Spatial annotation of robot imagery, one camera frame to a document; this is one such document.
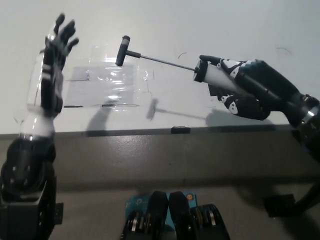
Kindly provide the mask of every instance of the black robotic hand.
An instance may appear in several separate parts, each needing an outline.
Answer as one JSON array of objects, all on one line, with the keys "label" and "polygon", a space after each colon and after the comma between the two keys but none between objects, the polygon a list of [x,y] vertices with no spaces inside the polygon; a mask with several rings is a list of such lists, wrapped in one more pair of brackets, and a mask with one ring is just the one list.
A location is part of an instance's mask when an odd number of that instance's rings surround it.
[{"label": "black robotic hand", "polygon": [[62,70],[66,63],[66,57],[72,48],[79,43],[75,38],[69,39],[76,33],[75,21],[70,21],[63,29],[59,27],[63,24],[65,15],[62,13],[55,21],[55,26],[48,36],[45,37],[45,49],[42,51],[42,83],[41,83],[41,107],[46,111],[53,111],[56,116],[62,110]]},{"label": "black robotic hand", "polygon": [[[248,93],[248,96],[229,94],[233,95],[238,109],[242,105],[251,107],[250,113],[238,111],[240,117],[263,120],[270,111],[278,111],[285,114],[294,128],[305,128],[306,120],[318,114],[316,98],[301,94],[289,80],[262,60],[235,61],[207,55],[201,55],[200,59],[221,68],[230,80]],[[313,122],[319,125],[316,118]]]},{"label": "black robotic hand", "polygon": [[[230,59],[218,58],[215,56],[201,55],[200,59],[221,68],[231,78],[235,75],[236,68],[246,61],[232,61]],[[270,115],[270,109],[263,105],[254,95],[243,95],[222,87],[209,85],[210,91],[214,91],[220,102],[233,115],[254,120],[264,120]]]}]

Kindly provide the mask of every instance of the white robotic forearm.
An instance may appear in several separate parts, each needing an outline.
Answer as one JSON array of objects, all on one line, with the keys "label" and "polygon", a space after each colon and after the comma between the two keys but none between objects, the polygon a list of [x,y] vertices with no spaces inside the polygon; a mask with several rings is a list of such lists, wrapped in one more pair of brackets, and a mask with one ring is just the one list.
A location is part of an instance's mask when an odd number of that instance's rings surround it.
[{"label": "white robotic forearm", "polygon": [[64,19],[63,14],[58,17],[45,38],[44,49],[36,58],[27,98],[28,115],[21,124],[20,137],[52,138],[55,133],[53,120],[63,106],[62,70],[72,47],[79,42],[76,38],[67,45],[69,38],[76,31],[74,21],[58,32]]},{"label": "white robotic forearm", "polygon": [[78,44],[75,22],[59,31],[65,16],[61,14],[45,37],[29,84],[28,115],[20,126],[20,134],[7,150],[0,176],[0,239],[47,239],[56,224],[56,175],[53,162],[54,118],[63,106],[62,86],[66,57]]}]

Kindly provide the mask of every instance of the robot finger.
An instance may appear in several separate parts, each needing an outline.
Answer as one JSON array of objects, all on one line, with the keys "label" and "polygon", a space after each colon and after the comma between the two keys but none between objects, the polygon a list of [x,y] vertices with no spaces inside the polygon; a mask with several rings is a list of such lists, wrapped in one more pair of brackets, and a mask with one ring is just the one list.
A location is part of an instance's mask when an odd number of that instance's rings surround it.
[{"label": "robot finger", "polygon": [[68,42],[69,35],[75,31],[75,20],[71,20],[59,33],[60,40],[64,43],[65,40]]},{"label": "robot finger", "polygon": [[67,46],[68,53],[71,52],[72,48],[79,43],[79,38],[73,39]]},{"label": "robot finger", "polygon": [[233,115],[254,120],[264,120],[270,115],[270,110],[261,105],[254,97],[234,95],[224,102],[225,107]]},{"label": "robot finger", "polygon": [[68,44],[69,39],[76,33],[76,29],[72,28],[70,31],[67,32],[64,39],[61,39],[63,41],[63,44],[66,46]]},{"label": "robot finger", "polygon": [[59,27],[61,26],[61,24],[65,21],[65,15],[63,13],[61,13],[58,18],[55,21],[55,26],[53,28],[53,31],[56,35],[58,35],[59,32]]},{"label": "robot finger", "polygon": [[221,61],[221,57],[217,57],[217,56],[200,55],[199,58],[202,61],[210,62],[214,66],[217,66]]},{"label": "robot finger", "polygon": [[237,100],[237,97],[235,95],[231,96],[223,96],[221,98],[222,103],[227,109],[230,109],[231,107],[235,107],[235,102]]},{"label": "robot finger", "polygon": [[235,78],[238,74],[239,67],[244,63],[245,61],[223,59],[220,63],[220,66],[226,74],[228,74],[232,78]]},{"label": "robot finger", "polygon": [[220,102],[222,102],[223,104],[225,103],[226,99],[230,96],[235,95],[236,93],[221,87],[216,87],[215,88],[215,92],[216,92],[216,97],[218,98],[218,100]]}]

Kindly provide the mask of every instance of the clear plastic sheet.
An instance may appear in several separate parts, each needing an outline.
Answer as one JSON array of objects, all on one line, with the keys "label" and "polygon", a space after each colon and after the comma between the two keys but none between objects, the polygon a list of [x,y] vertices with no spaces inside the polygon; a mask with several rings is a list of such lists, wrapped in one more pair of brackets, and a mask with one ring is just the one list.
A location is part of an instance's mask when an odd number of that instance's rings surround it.
[{"label": "clear plastic sheet", "polygon": [[122,67],[116,66],[116,58],[106,53],[106,47],[96,46],[91,58],[73,69],[65,108],[141,106],[150,101],[148,81],[153,70],[130,58]]}]

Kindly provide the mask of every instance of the hammer head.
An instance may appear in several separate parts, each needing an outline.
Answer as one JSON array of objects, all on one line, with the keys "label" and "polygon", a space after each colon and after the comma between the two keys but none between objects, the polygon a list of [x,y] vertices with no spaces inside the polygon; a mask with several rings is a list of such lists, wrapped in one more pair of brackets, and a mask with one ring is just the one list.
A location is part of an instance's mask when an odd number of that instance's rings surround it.
[{"label": "hammer head", "polygon": [[127,54],[128,46],[130,43],[130,37],[129,36],[123,36],[122,42],[118,51],[118,55],[116,56],[115,64],[119,67],[122,67],[125,61],[125,57]]}]

